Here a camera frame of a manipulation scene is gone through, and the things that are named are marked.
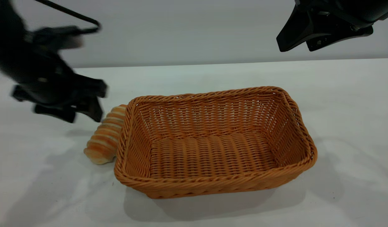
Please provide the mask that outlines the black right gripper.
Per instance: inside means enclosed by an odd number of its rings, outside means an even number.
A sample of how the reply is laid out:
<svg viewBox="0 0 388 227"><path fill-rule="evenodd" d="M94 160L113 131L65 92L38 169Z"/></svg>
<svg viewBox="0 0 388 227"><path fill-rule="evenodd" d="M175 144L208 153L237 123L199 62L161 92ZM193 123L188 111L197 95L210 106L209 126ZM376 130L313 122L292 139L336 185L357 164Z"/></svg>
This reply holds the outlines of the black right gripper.
<svg viewBox="0 0 388 227"><path fill-rule="evenodd" d="M276 37L280 52L305 43L309 51L374 32L375 0L296 0L286 24ZM315 34L328 34L315 37Z"/></svg>

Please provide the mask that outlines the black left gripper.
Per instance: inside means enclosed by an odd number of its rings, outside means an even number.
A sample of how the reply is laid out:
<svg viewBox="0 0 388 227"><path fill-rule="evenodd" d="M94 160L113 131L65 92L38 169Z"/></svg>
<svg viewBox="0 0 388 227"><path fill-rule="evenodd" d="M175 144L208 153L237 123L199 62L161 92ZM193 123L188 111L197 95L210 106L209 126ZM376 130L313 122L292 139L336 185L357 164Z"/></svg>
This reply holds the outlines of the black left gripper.
<svg viewBox="0 0 388 227"><path fill-rule="evenodd" d="M53 41L1 43L0 71L16 83L13 98L34 103L36 114L73 123L79 112L101 122L98 97L106 97L108 86L102 79L75 74L59 56L59 50L66 48Z"/></svg>

